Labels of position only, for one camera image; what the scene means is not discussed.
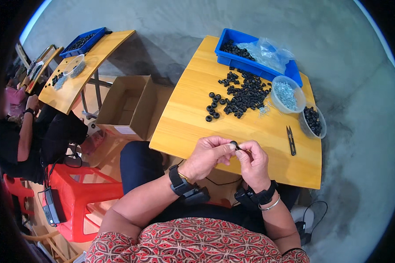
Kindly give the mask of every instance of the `white label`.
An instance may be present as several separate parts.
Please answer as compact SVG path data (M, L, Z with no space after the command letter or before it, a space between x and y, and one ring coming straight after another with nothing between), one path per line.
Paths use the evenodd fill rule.
M118 130L121 134L136 134L130 127L128 126L114 126L116 130Z

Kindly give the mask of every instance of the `blue plastic tray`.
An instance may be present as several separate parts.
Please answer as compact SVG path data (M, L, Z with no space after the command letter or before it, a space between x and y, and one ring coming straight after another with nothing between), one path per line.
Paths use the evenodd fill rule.
M297 82L300 87L303 86L299 69L297 68L294 60L290 60L290 62L285 65L285 74L281 74L278 71L268 68L267 66L263 66L255 61L221 51L221 46L230 39L233 40L234 43L250 43L259 40L257 37L225 28L222 31L221 38L219 39L215 49L215 53L218 56L218 63L248 71L269 81L272 81L276 76L285 75Z
M86 41L86 43L82 47L80 47L78 49L71 50L71 51L67 51L67 48L69 48L72 44L74 44L78 39L80 39L81 37L86 37L89 34L95 34L95 35L93 37L91 37L90 39L88 39L88 41ZM80 34L67 46L67 48L65 48L60 53L60 56L65 59L68 57L73 57L75 55L85 54L98 42L98 40L101 39L101 37L104 36L104 34L105 34L105 27L101 27L101 28Z

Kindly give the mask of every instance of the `white plastic container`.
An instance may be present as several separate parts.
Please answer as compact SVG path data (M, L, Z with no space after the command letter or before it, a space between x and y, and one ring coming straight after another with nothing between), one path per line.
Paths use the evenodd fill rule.
M85 55L80 54L70 61L63 71L63 76L77 77L85 68Z
M325 122L325 118L323 117L323 114L321 113L321 110L319 108L317 108L315 104L310 103L310 102L307 102L306 106L307 106L307 108L313 107L313 109L319 114L318 119L319 119L319 122L321 123L321 127L322 127L321 135L317 136L314 132L312 132L312 130L309 127L309 124L306 121L306 118L304 116L304 112L301 112L299 114L299 123L300 123L301 130L309 138L312 138L312 139L315 139L315 138L323 139L325 137L325 135L327 134L327 123Z
M296 111L290 110L289 108L287 108L277 97L276 93L275 93L275 84L278 82L285 82L288 85L291 86L291 88L294 90L294 97L297 100L297 109ZM271 90L271 98L272 98L272 102L274 103L275 107L283 112L283 113L300 113L303 111L304 107L306 106L306 96L304 95L304 92L302 91L302 89L300 88L300 86L292 79L290 79L287 76L276 76L273 80L272 80L272 90Z

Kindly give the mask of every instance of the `clear plastic bag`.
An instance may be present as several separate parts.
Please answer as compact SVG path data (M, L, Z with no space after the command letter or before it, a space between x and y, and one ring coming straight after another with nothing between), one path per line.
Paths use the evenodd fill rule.
M283 46L277 48L271 40L265 37L251 43L239 43L237 46L241 49L247 49L247 52L255 58L257 63L281 74L285 73L285 65L290 60L294 60L294 55L290 50Z

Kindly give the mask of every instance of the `silver bracelet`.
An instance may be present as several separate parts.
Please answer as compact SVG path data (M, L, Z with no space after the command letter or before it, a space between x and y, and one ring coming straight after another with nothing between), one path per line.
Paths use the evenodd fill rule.
M260 207L260 204L258 204L259 209L260 209L261 211L271 210L274 206L277 205L277 203L279 202L280 199L281 199L281 196L278 194L278 200L277 200L273 205L271 205L271 206L268 207L268 208L262 208L262 207Z

